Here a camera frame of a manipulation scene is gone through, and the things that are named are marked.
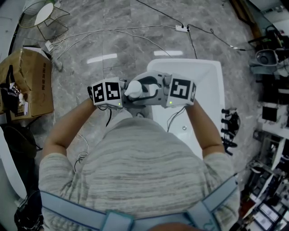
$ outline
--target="tile floor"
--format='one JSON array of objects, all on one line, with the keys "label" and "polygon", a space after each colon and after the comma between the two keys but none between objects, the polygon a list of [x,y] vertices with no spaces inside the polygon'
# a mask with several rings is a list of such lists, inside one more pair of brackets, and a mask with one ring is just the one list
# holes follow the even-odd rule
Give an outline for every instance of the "tile floor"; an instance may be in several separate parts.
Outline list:
[{"label": "tile floor", "polygon": [[[194,24],[205,30],[212,28],[216,35],[234,46],[251,48],[246,42],[252,39],[250,28],[241,22],[230,3],[222,6],[221,0],[143,0],[145,3],[182,21],[185,25]],[[136,0],[62,0],[61,8],[70,12],[61,18],[69,27],[68,35],[92,32],[105,28],[130,28],[147,25],[175,26],[178,23]],[[175,58],[195,58],[187,33],[176,32],[168,27],[149,27],[125,30],[134,35],[146,37],[167,51],[181,51]],[[103,78],[134,77],[146,71],[147,64],[156,58],[154,51],[160,49],[149,41],[132,37],[116,31],[96,32],[81,41],[87,34],[70,37],[67,47],[79,41],[64,53],[59,61],[63,63],[62,72],[56,68],[52,74],[53,100],[56,120],[80,104],[88,97],[87,86]],[[252,139],[256,126],[257,100],[260,86],[255,83],[249,72],[248,59],[254,51],[241,52],[230,49],[225,44],[197,29],[191,29],[199,59],[221,62],[224,76],[225,103],[227,107],[237,107],[241,117],[241,128],[235,138],[238,148],[232,149],[232,161],[236,171],[242,170],[248,160],[254,156],[260,144]],[[39,31],[19,29],[14,49],[22,45],[44,42]],[[65,50],[66,44],[55,50],[52,55],[58,57]],[[93,62],[95,57],[114,58]],[[32,128],[37,142],[42,145],[47,133],[53,126],[53,113],[43,116]],[[108,120],[108,111],[97,110],[83,126],[80,133],[88,140],[90,150],[101,139],[102,128]],[[77,154],[87,150],[81,137],[76,137],[70,147],[71,161]]]}]

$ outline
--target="brown box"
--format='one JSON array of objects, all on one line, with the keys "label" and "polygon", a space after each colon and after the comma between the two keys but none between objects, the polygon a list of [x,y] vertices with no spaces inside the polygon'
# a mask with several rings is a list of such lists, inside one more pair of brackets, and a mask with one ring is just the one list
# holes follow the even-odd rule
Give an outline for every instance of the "brown box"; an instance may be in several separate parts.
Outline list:
[{"label": "brown box", "polygon": [[[9,65],[13,65],[16,85],[27,94],[28,102],[28,114],[24,114],[24,106],[19,106],[18,113],[10,112],[11,120],[30,119],[53,112],[51,61],[44,52],[32,47],[13,52],[0,63],[0,83],[5,83]],[[0,113],[4,110],[0,97]]]}]

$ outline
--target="black bag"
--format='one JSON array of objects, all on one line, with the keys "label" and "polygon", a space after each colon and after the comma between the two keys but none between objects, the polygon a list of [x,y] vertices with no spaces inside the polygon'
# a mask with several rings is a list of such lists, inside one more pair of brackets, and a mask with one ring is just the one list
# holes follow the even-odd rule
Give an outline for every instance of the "black bag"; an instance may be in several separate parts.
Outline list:
[{"label": "black bag", "polygon": [[9,66],[9,70],[8,70],[7,77],[6,77],[6,83],[0,84],[2,100],[3,100],[5,107],[7,107],[13,113],[17,113],[19,97],[16,93],[14,93],[14,91],[10,90],[9,76],[10,76],[11,82],[14,83],[15,79],[13,75],[12,65]]}]

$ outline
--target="white basin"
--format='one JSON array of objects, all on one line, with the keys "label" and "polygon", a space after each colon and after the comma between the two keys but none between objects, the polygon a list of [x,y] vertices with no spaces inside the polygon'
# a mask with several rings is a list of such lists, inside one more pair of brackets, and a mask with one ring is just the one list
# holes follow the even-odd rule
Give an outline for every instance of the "white basin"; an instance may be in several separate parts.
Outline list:
[{"label": "white basin", "polygon": [[[147,70],[156,70],[169,74],[176,73],[193,79],[197,85],[197,101],[221,134],[221,129],[224,127],[221,123],[221,111],[225,108],[225,98],[220,62],[194,59],[156,59],[149,63]],[[181,108],[164,109],[161,106],[152,106],[153,120],[167,130],[167,120]],[[203,158],[202,150],[196,140],[186,112],[175,118],[169,132],[182,140],[199,158]]]}]

